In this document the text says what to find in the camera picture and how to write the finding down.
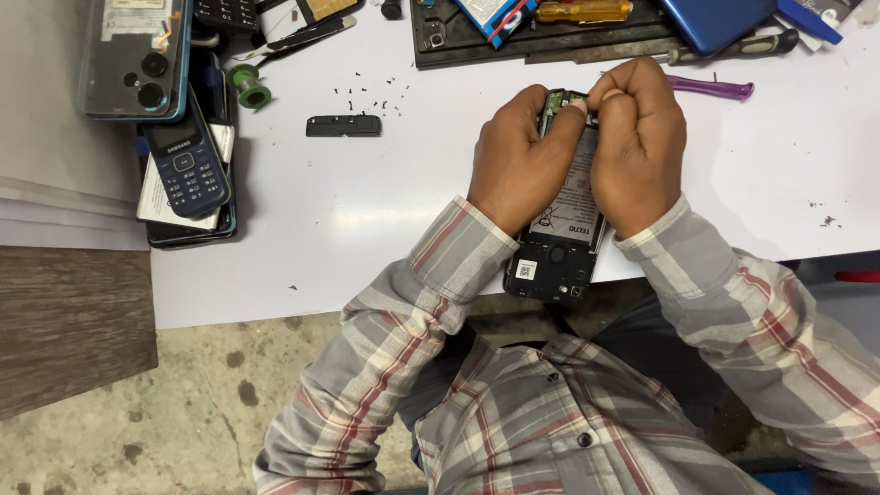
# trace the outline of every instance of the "phone back cover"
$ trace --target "phone back cover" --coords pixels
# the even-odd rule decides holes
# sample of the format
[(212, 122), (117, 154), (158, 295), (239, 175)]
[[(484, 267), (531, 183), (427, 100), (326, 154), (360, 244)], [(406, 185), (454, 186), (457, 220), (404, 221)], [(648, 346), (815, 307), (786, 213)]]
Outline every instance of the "phone back cover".
[(660, 0), (697, 54), (711, 56), (776, 11), (776, 0)]

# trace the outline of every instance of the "yellow screwdriver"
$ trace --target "yellow screwdriver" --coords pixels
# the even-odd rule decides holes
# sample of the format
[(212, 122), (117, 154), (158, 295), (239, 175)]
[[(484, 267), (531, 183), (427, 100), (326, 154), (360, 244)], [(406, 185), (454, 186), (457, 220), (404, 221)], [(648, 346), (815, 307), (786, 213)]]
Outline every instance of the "yellow screwdriver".
[(570, 3), (544, 2), (538, 7), (538, 21), (598, 22), (627, 20), (633, 11), (629, 0), (575, 0)]

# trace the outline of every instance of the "qr code sticker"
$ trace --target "qr code sticker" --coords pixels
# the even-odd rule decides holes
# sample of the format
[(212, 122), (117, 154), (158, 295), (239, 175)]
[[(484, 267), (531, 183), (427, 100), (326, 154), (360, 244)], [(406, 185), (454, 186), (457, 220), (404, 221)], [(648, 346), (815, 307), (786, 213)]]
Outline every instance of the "qr code sticker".
[(526, 280), (534, 280), (535, 279), (535, 270), (538, 268), (537, 262), (530, 262), (529, 260), (519, 260), (519, 264), (517, 265), (517, 278), (524, 278)]

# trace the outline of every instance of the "shirt sleeve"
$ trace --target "shirt sleeve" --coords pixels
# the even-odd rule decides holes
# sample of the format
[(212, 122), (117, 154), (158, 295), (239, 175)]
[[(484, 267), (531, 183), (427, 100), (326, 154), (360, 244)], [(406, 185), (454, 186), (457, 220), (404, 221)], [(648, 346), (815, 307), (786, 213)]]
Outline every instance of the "shirt sleeve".
[(880, 488), (880, 364), (788, 269), (731, 248), (684, 196), (615, 242), (664, 317), (821, 476)]
[(379, 492), (376, 438), (422, 366), (461, 330), (470, 302), (518, 244), (459, 196), (409, 257), (342, 310), (253, 465), (260, 495)]

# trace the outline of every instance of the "green spool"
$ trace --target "green spool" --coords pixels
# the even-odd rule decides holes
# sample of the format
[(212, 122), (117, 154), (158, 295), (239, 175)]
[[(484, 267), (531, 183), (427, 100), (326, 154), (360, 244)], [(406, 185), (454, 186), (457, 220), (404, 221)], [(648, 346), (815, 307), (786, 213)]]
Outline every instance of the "green spool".
[(260, 82), (260, 71), (250, 63), (227, 70), (226, 80), (238, 90), (238, 103), (244, 108), (262, 108), (272, 99), (272, 92)]

